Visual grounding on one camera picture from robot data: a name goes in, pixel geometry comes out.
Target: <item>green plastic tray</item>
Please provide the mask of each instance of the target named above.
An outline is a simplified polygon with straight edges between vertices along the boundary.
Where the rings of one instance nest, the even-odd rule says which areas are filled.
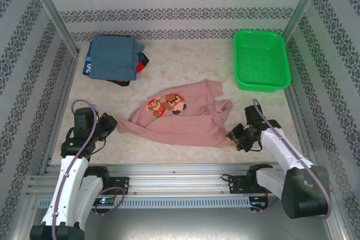
[[[285,42],[275,32],[236,32],[234,57],[235,79],[242,90],[274,92],[291,83]]]

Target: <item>patterned wallpaper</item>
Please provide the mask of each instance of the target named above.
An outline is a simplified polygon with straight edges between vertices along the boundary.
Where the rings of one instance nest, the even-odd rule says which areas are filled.
[[[37,174],[72,55],[40,0],[0,0],[0,239]]]
[[[359,2],[312,0],[287,44],[301,116],[351,239],[360,239]]]
[[[153,42],[222,42],[237,29],[286,26],[299,0],[54,0],[76,42],[98,33]]]

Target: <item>pink t-shirt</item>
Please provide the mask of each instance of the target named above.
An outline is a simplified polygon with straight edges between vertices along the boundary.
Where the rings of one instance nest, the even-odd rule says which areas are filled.
[[[204,80],[171,87],[136,109],[129,120],[117,118],[117,129],[160,143],[229,146],[224,123],[232,103],[215,101],[222,94],[220,81]]]

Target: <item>purple cable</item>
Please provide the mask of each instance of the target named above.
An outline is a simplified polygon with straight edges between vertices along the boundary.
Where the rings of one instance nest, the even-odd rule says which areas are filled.
[[[67,168],[64,176],[62,177],[62,180],[61,180],[61,183],[60,183],[60,186],[58,188],[58,192],[57,192],[57,195],[56,195],[56,200],[55,200],[55,205],[54,205],[54,213],[52,215],[52,226],[51,226],[51,233],[52,233],[52,239],[53,240],[57,240],[56,238],[56,218],[57,218],[57,215],[55,213],[57,213],[57,210],[58,210],[58,207],[59,207],[59,202],[60,202],[60,196],[61,196],[61,192],[62,192],[62,189],[64,188],[64,185],[65,185],[65,181],[66,179],[68,178],[67,176],[69,175],[69,172],[71,170],[71,168],[73,167],[74,163],[76,162],[77,158],[80,156],[81,152],[83,152],[85,146],[90,142],[94,132],[95,132],[95,128],[96,128],[96,110],[94,108],[94,106],[89,103],[88,101],[84,100],[84,99],[77,99],[76,101],[73,102],[73,104],[71,104],[71,111],[73,112],[73,114],[75,113],[74,111],[74,105],[78,102],[85,102],[92,110],[93,114],[94,114],[94,124],[92,126],[92,129],[91,129],[91,132],[90,132],[90,135],[89,137],[86,139],[86,141],[84,142],[84,144],[81,146],[80,150],[78,151],[78,153],[76,153],[75,157],[73,158],[73,160],[71,161],[69,167]]]
[[[110,191],[110,190],[112,190],[112,189],[121,190],[121,192],[123,193],[123,198],[121,198],[121,201],[119,202],[118,205],[116,205],[114,208],[110,209],[110,210],[109,210],[108,212],[106,212],[106,213],[99,213],[99,212],[97,212],[96,210],[97,210],[97,207],[98,207],[99,205],[96,205],[96,206],[95,206],[95,209],[94,209],[94,212],[95,212],[96,215],[105,216],[105,215],[107,215],[107,214],[110,214],[111,212],[113,212],[113,211],[115,211],[116,209],[118,209],[118,207],[119,207],[120,205],[123,204],[123,201],[124,201],[124,198],[125,198],[125,190],[124,190],[123,188],[120,188],[120,187],[106,188],[106,189],[104,189],[103,191],[101,191],[101,192],[98,194],[98,196],[101,195],[101,194],[103,194],[103,193],[105,193],[105,192],[107,192],[107,191]]]
[[[253,99],[253,104],[255,106],[256,111],[261,116],[261,118],[265,121],[265,123],[271,128],[271,130],[279,137],[279,139],[284,143],[284,145],[289,149],[289,151],[296,157],[296,159],[300,162],[301,165],[304,166],[306,171],[310,174],[310,176],[314,179],[316,184],[319,186],[322,194],[325,196],[325,200],[327,203],[327,213],[325,216],[322,217],[315,217],[316,219],[325,220],[331,215],[331,201],[330,197],[328,196],[324,186],[321,184],[320,180],[316,177],[316,175],[310,170],[310,168],[306,165],[306,163],[302,160],[302,158],[293,150],[293,148],[288,144],[288,142],[280,135],[279,132],[270,124],[270,122],[266,119],[266,117],[260,112],[258,106],[260,106],[259,101],[255,98]]]

